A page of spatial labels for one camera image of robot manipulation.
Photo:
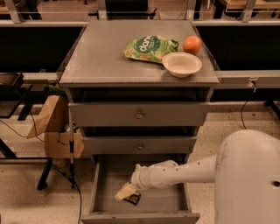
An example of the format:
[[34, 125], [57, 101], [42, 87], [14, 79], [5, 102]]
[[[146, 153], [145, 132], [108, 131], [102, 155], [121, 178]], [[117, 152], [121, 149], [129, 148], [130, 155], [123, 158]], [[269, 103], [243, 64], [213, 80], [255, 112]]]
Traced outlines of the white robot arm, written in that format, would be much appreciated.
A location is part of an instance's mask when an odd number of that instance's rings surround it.
[[227, 136], [211, 157], [138, 164], [115, 198], [181, 183], [215, 184], [215, 224], [280, 224], [280, 140], [244, 129]]

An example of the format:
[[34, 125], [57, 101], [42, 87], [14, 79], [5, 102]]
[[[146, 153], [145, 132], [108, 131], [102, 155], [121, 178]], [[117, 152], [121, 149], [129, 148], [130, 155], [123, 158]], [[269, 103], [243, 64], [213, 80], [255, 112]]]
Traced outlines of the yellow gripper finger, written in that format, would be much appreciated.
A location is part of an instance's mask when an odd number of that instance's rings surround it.
[[116, 200], [123, 200], [136, 192], [132, 183], [126, 183], [115, 195]]

